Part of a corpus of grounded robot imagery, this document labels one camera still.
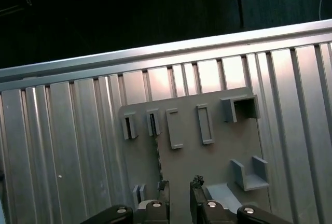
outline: rectangular slot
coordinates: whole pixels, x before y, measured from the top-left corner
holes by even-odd
[[[221,100],[226,122],[235,123],[244,119],[260,118],[256,95]]]
[[[130,122],[129,122],[129,118],[125,118],[126,120],[126,127],[127,127],[127,136],[129,139],[131,139],[131,131],[130,131]]]
[[[125,114],[124,117],[122,118],[122,128],[125,140],[134,139],[138,136],[134,120],[135,120],[135,113]]]
[[[180,149],[183,147],[183,130],[177,108],[166,110],[166,117],[170,134],[171,147],[172,149]]]
[[[158,116],[158,109],[149,110],[146,112],[146,120],[150,136],[157,136],[161,133]]]
[[[248,97],[247,99],[238,100],[234,102],[237,116],[242,115],[245,119],[258,119],[259,112],[257,111],[258,104],[255,102],[257,97]]]
[[[197,105],[199,125],[204,145],[214,143],[212,134],[212,119],[207,104]]]

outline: square bracket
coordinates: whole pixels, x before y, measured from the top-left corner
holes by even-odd
[[[236,123],[240,119],[259,119],[258,99],[256,95],[221,99],[225,122]]]

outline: gray plastic board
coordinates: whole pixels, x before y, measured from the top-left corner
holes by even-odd
[[[234,159],[244,165],[246,175],[254,174],[252,157],[262,157],[256,119],[239,116],[235,123],[225,122],[221,99],[246,96],[251,99],[250,89],[238,88],[120,109],[130,186],[146,184],[146,197],[156,198],[158,146],[163,179],[170,181],[171,223],[191,223],[189,183],[195,175],[203,176],[206,186],[227,183],[241,204],[254,202],[270,211],[267,189],[244,191],[235,183],[231,164]],[[151,113],[160,133],[156,138],[150,136]],[[128,129],[134,132],[132,139]]]

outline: aluminum panel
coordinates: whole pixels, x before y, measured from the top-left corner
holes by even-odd
[[[31,162],[36,169],[33,182],[37,223],[61,223],[45,87],[27,88],[26,105],[33,152]]]
[[[272,85],[265,53],[247,55],[250,81],[253,94],[257,95],[260,109],[260,118],[257,119],[259,135],[264,158],[269,160],[270,197],[271,210],[278,216],[292,221],[292,211],[289,203],[286,172],[284,168],[281,141],[278,132],[278,122],[274,108]]]
[[[202,93],[210,93],[222,89],[216,60],[198,62],[197,67]]]
[[[126,160],[122,150],[122,136],[118,112],[122,105],[119,79],[117,75],[99,78],[100,113],[105,142],[103,143],[104,157],[107,159],[107,174],[109,180],[111,204],[126,204],[133,206],[131,190],[127,175]]]
[[[168,71],[166,67],[149,69],[149,84],[152,100],[165,100],[172,97]]]
[[[288,169],[291,208],[295,223],[318,223],[310,165],[303,131],[293,64],[289,49],[272,52],[274,93],[279,132]]]
[[[142,71],[124,73],[123,81],[128,105],[146,102]]]
[[[0,78],[24,78],[35,76],[34,74],[48,75],[54,74],[55,71],[63,73],[64,70],[84,70],[86,67],[96,66],[109,66],[118,63],[121,60],[125,60],[133,63],[139,59],[145,59],[146,57],[151,57],[151,55],[160,56],[170,56],[170,53],[181,53],[187,52],[188,50],[197,51],[204,48],[215,48],[215,46],[222,46],[226,48],[227,51],[233,51],[237,54],[229,53],[219,53],[223,54],[224,57],[238,54],[247,54],[252,52],[261,52],[266,50],[280,49],[284,47],[294,47],[305,45],[303,42],[313,43],[323,43],[325,41],[331,41],[332,36],[332,20],[294,24],[290,26],[275,27],[264,30],[248,31],[242,33],[234,33],[222,36],[213,36],[207,38],[198,38],[193,40],[178,41],[175,43],[153,45],[148,47],[141,47],[129,50],[121,50],[114,52],[107,52],[103,54],[88,55],[85,57],[70,58],[62,61],[45,62],[40,64],[32,64],[24,67],[12,67],[2,69],[0,73]],[[205,56],[201,56],[200,59],[197,57],[192,60],[205,60],[208,59]],[[172,61],[172,64],[179,63],[183,61]],[[156,66],[148,61],[150,65],[147,67]],[[106,74],[117,73],[115,71],[108,71]]]
[[[186,90],[183,81],[182,66],[181,65],[173,66],[173,74],[174,74],[176,96],[177,97],[185,96]]]
[[[295,75],[320,223],[332,219],[332,146],[315,49],[296,48]]]
[[[69,83],[50,86],[50,118],[63,223],[88,217]]]
[[[184,64],[184,71],[185,71],[185,79],[186,85],[188,90],[188,95],[197,94],[197,87],[196,87],[196,79],[195,74],[193,72],[192,64],[186,63]]]
[[[332,44],[321,44],[317,56],[326,116],[332,140]]]
[[[331,157],[331,41],[328,20],[0,70],[7,218],[77,223],[108,204],[133,206],[120,107],[247,85],[261,111],[272,212],[294,223],[326,223],[332,204],[323,174]],[[38,77],[21,80],[27,76]],[[13,176],[18,163],[26,169]],[[97,170],[96,178],[87,178],[88,170]],[[105,198],[98,187],[87,187],[99,180]],[[22,182],[28,191],[17,189]]]
[[[75,118],[80,169],[85,191],[88,216],[110,207],[110,195],[104,162],[96,92],[93,79],[74,82]]]
[[[12,197],[17,223],[35,223],[37,221],[36,202],[34,196],[33,178],[35,170],[30,163],[30,152],[27,127],[24,119],[24,109],[21,90],[2,92],[4,142],[6,142],[8,162],[5,164],[5,177],[12,178]]]
[[[226,88],[245,87],[244,72],[241,57],[228,57],[222,59]]]

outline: small gray block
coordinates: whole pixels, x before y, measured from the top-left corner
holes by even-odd
[[[206,188],[213,200],[219,202],[223,208],[228,208],[234,214],[242,206],[227,184],[209,185]]]
[[[177,108],[167,109],[166,117],[171,147],[172,149],[180,149],[183,147],[183,129]]]
[[[208,108],[208,104],[197,105],[197,113],[203,144],[207,145],[214,143],[212,118]]]
[[[124,139],[133,139],[138,136],[135,126],[135,114],[136,113],[128,113],[124,114],[122,117],[122,129]]]
[[[141,187],[140,187],[140,197],[141,197],[141,202],[147,200],[146,199],[146,185],[143,184]]]
[[[159,124],[159,110],[153,109],[146,111],[146,120],[147,120],[147,127],[149,130],[149,135],[159,135],[160,131],[160,124]]]
[[[134,199],[134,207],[137,209],[139,207],[139,203],[141,202],[141,196],[140,196],[140,187],[139,185],[135,185],[133,191],[133,199]]]
[[[260,118],[256,95],[221,99],[221,101],[225,113],[225,122],[236,123],[241,117],[251,119]]]
[[[231,160],[235,182],[244,190],[267,188],[267,162],[257,156],[253,157],[254,174],[246,175],[244,166],[237,160]]]

